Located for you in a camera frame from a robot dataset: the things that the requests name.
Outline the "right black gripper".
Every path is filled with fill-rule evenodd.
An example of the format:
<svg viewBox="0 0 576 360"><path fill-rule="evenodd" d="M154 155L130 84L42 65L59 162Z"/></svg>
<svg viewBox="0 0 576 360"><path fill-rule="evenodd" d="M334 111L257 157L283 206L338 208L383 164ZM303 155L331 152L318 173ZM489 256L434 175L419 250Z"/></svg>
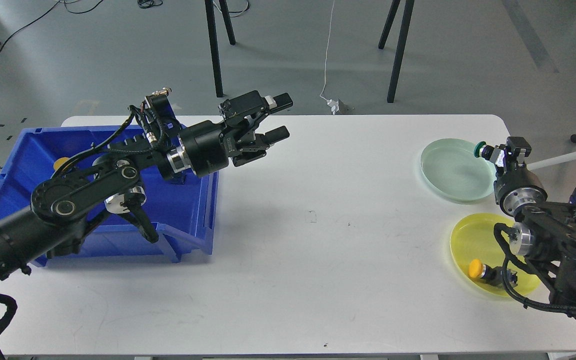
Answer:
<svg viewBox="0 0 576 360"><path fill-rule="evenodd" d="M547 192L539 178L525 167L532 146L525 137L509 136L506 144L493 148L490 162L495 168L493 192L496 204L510 217L524 205L545 202Z"/></svg>

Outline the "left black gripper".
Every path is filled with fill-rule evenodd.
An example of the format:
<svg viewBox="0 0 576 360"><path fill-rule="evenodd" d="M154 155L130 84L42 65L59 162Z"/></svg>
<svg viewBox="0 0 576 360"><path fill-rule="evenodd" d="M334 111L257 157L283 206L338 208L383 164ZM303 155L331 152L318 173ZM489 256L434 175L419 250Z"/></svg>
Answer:
<svg viewBox="0 0 576 360"><path fill-rule="evenodd" d="M244 166L265 157L277 142L290 137L286 126L267 133L256 133L261 121L294 105L288 93L261 96L256 90L226 99L219 106L221 123L205 120L190 127L182 126L175 137L178 146L167 151L172 173L192 170L196 177L216 173L229 166ZM244 133L237 137L234 133Z"/></svg>

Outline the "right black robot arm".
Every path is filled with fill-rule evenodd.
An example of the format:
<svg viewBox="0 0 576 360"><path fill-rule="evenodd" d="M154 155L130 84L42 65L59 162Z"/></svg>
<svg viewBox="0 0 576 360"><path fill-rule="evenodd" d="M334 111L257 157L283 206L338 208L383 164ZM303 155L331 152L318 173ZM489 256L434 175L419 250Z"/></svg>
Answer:
<svg viewBox="0 0 576 360"><path fill-rule="evenodd" d="M474 149L475 157L494 165L495 202L514 219L512 226L493 227L503 252L501 287L525 309L576 319L576 188L567 202L548 201L542 183L525 162L530 153L530 144L518 136L496 146L482 141ZM519 294L511 285L509 264L537 276L550 293L548 302Z"/></svg>

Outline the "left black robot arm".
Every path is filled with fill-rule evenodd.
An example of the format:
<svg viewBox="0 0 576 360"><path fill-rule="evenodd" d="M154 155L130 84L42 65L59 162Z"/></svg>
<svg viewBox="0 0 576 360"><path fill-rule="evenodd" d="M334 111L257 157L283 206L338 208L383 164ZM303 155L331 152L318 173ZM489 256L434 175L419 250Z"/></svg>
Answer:
<svg viewBox="0 0 576 360"><path fill-rule="evenodd" d="M257 133L272 114L289 109L289 94L262 96L253 90L222 102L222 120L183 127L169 103L169 88L129 107L128 118L104 141L55 162L54 173L30 194L30 204L0 219L0 281L15 271L30 275L41 255L77 253L87 235L117 214L150 243L159 236L143 210L141 171L157 167L171 180L186 170L198 177L263 158L270 146L290 136L285 126ZM18 305L0 294L0 335ZM0 360L4 359L0 349Z"/></svg>

